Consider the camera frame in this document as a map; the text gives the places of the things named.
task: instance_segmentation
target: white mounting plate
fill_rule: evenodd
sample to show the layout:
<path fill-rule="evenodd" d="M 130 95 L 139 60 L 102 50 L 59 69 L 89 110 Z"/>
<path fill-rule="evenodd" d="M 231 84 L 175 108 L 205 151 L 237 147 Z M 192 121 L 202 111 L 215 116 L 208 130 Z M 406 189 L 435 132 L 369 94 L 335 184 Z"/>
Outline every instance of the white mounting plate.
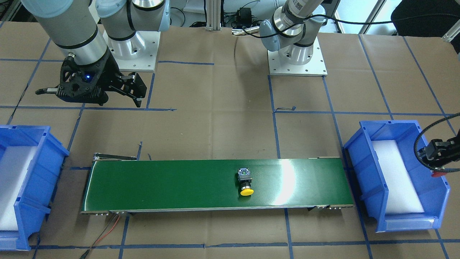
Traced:
<path fill-rule="evenodd" d="M 155 72 L 156 56 L 160 45 L 160 32 L 140 31 L 139 33 L 145 41 L 145 54 L 129 60 L 115 58 L 120 71 Z M 103 37 L 106 43 L 109 42 L 107 32 L 104 32 Z"/>
<path fill-rule="evenodd" d="M 298 77 L 322 77 L 328 74 L 326 64 L 322 57 L 321 48 L 319 46 L 318 38 L 313 43 L 313 55 L 310 62 L 305 65 L 293 65 L 289 63 L 282 63 L 283 60 L 278 56 L 277 51 L 268 52 L 268 67 L 270 68 L 270 75 L 272 76 L 298 76 Z"/>

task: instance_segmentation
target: conveyor belt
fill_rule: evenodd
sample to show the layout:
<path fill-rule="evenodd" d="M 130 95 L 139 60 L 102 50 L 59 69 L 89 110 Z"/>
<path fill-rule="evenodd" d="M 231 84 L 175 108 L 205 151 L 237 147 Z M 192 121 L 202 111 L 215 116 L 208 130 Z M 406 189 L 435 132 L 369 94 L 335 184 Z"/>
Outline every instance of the conveyor belt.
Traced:
<path fill-rule="evenodd" d="M 241 196 L 248 167 L 254 194 Z M 340 159 L 96 161 L 82 213 L 353 206 Z"/>

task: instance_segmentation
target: blue plastic bin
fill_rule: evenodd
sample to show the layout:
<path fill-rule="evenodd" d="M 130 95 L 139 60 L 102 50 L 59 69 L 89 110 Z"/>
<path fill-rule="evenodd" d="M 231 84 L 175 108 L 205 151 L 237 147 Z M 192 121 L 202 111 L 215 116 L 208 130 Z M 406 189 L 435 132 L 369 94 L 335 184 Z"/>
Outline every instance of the blue plastic bin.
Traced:
<path fill-rule="evenodd" d="M 9 178 L 13 175 L 13 173 L 8 174 L 10 171 L 5 168 L 8 168 L 9 163 L 20 163 L 20 161 L 10 159 L 11 156 L 7 158 L 7 150 L 19 147 L 29 148 L 31 153 L 28 157 L 32 159 L 28 167 L 27 162 L 24 163 L 22 171 L 25 175 L 24 181 L 17 182 L 17 186 L 20 186 L 19 192 L 12 194 L 17 196 L 16 200 L 12 204 L 0 204 L 4 211 L 7 206 L 13 206 L 17 221 L 17 231 L 5 226 L 4 229 L 0 228 L 0 250 L 30 250 L 28 237 L 40 230 L 45 215 L 50 213 L 48 205 L 63 160 L 69 154 L 61 142 L 50 133 L 48 126 L 0 125 L 0 162 L 2 162 L 0 165 L 4 165 L 4 174 L 0 176 Z M 0 198 L 8 195 L 7 189 L 4 187 L 0 190 Z"/>
<path fill-rule="evenodd" d="M 422 131 L 417 121 L 361 121 L 361 128 L 345 144 L 350 154 L 370 217 L 377 219 L 376 232 L 438 229 L 444 216 L 450 186 L 445 177 L 433 178 L 414 155 L 415 138 Z M 386 215 L 389 189 L 372 141 L 395 140 L 404 166 L 423 206 L 424 213 Z M 427 145 L 425 137 L 418 149 Z"/>

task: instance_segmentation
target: brown floor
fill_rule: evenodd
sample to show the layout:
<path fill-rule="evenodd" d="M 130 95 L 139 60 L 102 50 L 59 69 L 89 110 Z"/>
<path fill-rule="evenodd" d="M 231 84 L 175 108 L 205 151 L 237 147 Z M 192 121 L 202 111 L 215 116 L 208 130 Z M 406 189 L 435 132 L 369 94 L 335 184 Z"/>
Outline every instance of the brown floor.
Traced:
<path fill-rule="evenodd" d="M 460 63 L 439 38 L 320 34 L 323 81 L 268 77 L 266 50 L 249 36 L 176 27 L 162 34 L 154 77 L 141 73 L 150 86 L 141 109 L 114 93 L 102 108 L 82 106 L 34 95 L 59 83 L 63 59 L 38 24 L 0 26 L 0 124 L 50 125 L 70 148 L 40 231 L 40 259 L 79 258 L 104 228 L 106 217 L 79 214 L 88 172 L 76 167 L 91 166 L 94 152 L 135 156 L 142 141 L 141 160 L 342 157 L 361 120 L 414 119 L 425 127 L 460 107 Z M 454 136 L 460 119 L 451 124 L 426 137 Z M 361 203 L 342 211 L 150 213 L 123 218 L 88 258 L 459 258 L 460 175 L 447 179 L 452 190 L 438 233 L 376 234 Z"/>

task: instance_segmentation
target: yellow button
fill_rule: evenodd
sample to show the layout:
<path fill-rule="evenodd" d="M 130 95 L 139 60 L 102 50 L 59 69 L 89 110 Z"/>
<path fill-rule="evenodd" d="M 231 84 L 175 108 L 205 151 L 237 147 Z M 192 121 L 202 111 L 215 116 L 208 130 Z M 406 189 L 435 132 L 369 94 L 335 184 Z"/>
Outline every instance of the yellow button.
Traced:
<path fill-rule="evenodd" d="M 242 190 L 242 191 L 240 192 L 240 194 L 243 195 L 243 196 L 249 196 L 249 195 L 251 195 L 251 194 L 253 194 L 253 193 L 254 193 L 254 190 L 253 190 L 253 189 L 249 189 L 249 188 L 248 188 L 248 189 L 244 189 L 244 190 Z"/>

